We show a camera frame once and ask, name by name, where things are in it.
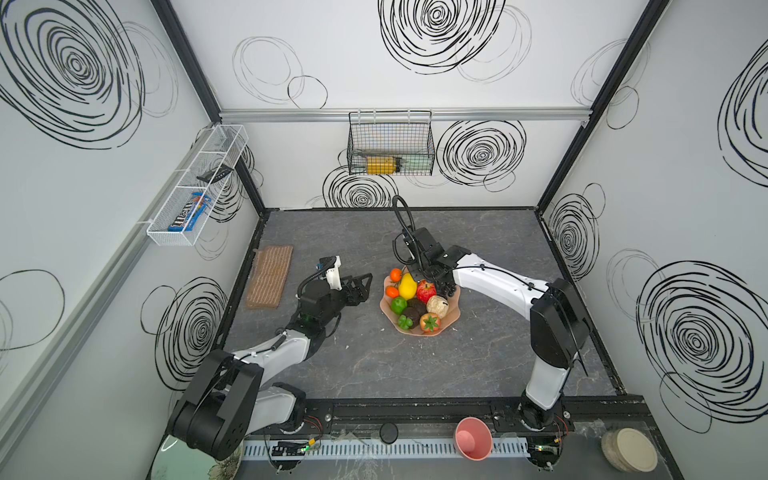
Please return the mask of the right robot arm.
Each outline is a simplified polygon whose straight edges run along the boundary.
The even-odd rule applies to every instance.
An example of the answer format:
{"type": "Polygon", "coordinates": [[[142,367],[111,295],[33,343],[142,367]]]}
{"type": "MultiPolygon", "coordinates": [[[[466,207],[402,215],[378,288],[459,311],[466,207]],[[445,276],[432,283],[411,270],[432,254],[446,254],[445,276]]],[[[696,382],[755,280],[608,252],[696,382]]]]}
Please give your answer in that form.
{"type": "Polygon", "coordinates": [[[402,228],[414,266],[440,293],[469,289],[483,294],[529,322],[535,361],[518,406],[521,423],[543,431],[555,422],[566,380],[591,336],[584,302],[574,285],[562,278],[551,282],[514,273],[485,261],[460,246],[443,248],[425,228],[402,228]]]}

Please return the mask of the dark avocado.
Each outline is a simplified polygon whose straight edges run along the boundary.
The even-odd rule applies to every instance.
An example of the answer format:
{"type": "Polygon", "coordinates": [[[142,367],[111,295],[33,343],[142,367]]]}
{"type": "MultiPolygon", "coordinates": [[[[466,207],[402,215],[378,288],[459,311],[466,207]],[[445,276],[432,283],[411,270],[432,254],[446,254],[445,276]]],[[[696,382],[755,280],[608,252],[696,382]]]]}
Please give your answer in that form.
{"type": "Polygon", "coordinates": [[[421,317],[427,312],[427,306],[424,302],[418,298],[412,298],[407,301],[408,308],[413,311],[418,317],[421,317]]]}

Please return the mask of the red crinkled fruit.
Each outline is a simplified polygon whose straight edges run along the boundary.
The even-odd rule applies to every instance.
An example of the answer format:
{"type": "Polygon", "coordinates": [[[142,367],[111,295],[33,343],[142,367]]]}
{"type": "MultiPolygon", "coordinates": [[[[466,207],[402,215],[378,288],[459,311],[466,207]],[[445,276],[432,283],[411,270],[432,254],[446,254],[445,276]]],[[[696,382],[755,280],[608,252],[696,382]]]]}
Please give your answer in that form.
{"type": "Polygon", "coordinates": [[[436,295],[437,290],[434,283],[428,282],[427,280],[421,280],[417,284],[416,298],[420,302],[427,304],[429,300],[436,295]]]}

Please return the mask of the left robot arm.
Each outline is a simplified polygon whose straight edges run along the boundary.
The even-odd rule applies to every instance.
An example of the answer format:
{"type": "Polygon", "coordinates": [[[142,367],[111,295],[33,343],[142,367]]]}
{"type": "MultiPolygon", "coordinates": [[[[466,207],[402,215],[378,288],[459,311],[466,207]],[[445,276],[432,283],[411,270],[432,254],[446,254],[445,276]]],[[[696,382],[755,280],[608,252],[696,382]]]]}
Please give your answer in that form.
{"type": "Polygon", "coordinates": [[[306,393],[270,381],[311,358],[329,337],[327,326],[346,307],[370,296],[373,275],[335,278],[313,274],[299,285],[297,307],[288,324],[266,342],[229,353],[211,351],[168,419],[165,434],[223,460],[251,433],[283,425],[301,428],[306,393]]]}

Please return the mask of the yellow lemon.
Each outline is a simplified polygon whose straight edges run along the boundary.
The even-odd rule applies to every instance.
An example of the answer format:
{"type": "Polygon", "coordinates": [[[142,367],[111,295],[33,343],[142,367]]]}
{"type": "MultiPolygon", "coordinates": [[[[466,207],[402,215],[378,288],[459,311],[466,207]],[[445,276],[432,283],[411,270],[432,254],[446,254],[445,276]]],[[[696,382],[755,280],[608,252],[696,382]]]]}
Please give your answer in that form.
{"type": "Polygon", "coordinates": [[[404,273],[398,285],[399,296],[404,300],[411,300],[416,296],[418,283],[410,273],[404,273]]]}

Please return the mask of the green lime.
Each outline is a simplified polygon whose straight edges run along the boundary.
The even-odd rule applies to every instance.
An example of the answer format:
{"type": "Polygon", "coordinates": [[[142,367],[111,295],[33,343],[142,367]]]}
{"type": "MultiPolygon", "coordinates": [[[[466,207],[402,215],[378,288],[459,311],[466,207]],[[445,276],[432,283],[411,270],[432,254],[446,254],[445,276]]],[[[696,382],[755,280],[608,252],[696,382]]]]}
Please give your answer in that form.
{"type": "Polygon", "coordinates": [[[390,310],[397,316],[401,315],[407,307],[407,300],[401,296],[393,298],[390,303],[390,310]]]}

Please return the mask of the beige pale fruit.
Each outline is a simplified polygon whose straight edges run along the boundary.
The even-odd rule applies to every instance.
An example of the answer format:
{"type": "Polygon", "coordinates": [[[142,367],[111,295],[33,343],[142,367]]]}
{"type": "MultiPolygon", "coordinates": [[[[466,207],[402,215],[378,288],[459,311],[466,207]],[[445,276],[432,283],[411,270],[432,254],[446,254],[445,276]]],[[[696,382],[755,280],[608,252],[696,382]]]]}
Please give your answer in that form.
{"type": "Polygon", "coordinates": [[[429,314],[437,316],[440,319],[443,319],[450,310],[449,301],[440,295],[430,297],[426,303],[426,307],[429,314]]]}

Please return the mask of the dark brown mangosteen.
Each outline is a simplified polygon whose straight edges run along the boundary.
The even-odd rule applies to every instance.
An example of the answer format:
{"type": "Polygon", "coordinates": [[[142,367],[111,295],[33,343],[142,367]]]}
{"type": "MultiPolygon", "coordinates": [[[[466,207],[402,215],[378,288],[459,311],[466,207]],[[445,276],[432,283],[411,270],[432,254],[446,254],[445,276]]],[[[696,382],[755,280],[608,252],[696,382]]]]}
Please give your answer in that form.
{"type": "Polygon", "coordinates": [[[397,320],[398,327],[403,331],[410,331],[416,328],[420,323],[419,310],[415,307],[406,307],[399,315],[397,320]]]}

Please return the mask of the red green apple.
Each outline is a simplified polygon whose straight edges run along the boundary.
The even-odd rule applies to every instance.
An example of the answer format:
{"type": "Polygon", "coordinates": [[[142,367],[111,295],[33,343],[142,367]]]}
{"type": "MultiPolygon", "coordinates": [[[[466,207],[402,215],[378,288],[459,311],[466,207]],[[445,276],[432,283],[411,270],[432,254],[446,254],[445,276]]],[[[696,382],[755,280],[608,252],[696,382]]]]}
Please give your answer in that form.
{"type": "Polygon", "coordinates": [[[434,313],[428,312],[421,316],[420,328],[425,335],[433,335],[441,330],[441,318],[434,313]]]}

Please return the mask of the pink wavy fruit bowl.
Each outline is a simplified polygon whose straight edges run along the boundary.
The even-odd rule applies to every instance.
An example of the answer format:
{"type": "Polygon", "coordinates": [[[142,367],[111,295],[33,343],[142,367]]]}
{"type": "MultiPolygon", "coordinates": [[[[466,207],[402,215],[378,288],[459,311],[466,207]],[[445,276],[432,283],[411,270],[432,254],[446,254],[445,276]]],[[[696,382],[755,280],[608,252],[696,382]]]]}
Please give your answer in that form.
{"type": "MultiPolygon", "coordinates": [[[[408,270],[408,267],[405,266],[405,265],[402,266],[401,270],[402,270],[403,274],[404,273],[410,273],[409,270],[408,270]]],[[[398,285],[399,285],[399,282],[398,283],[394,283],[394,282],[392,282],[390,280],[389,274],[386,276],[385,281],[384,281],[384,295],[383,295],[383,297],[382,297],[382,299],[380,301],[380,309],[381,309],[381,311],[390,320],[390,323],[400,333],[403,333],[403,334],[406,334],[406,335],[411,335],[411,336],[425,335],[422,332],[421,328],[420,328],[420,323],[419,323],[419,325],[416,328],[414,328],[413,330],[410,330],[410,331],[403,331],[403,330],[401,330],[398,327],[397,320],[398,320],[399,316],[395,315],[390,310],[390,303],[392,301],[392,298],[389,298],[385,294],[385,290],[386,290],[386,288],[388,286],[396,286],[398,288],[398,285]]],[[[434,336],[434,335],[440,334],[445,328],[450,327],[455,321],[457,321],[459,319],[459,317],[460,317],[460,309],[459,309],[460,293],[461,293],[461,288],[457,287],[455,293],[452,294],[450,297],[442,296],[442,297],[446,298],[449,301],[450,310],[449,310],[448,314],[443,319],[441,319],[441,330],[439,332],[437,332],[436,334],[426,335],[426,336],[434,336]]]]}

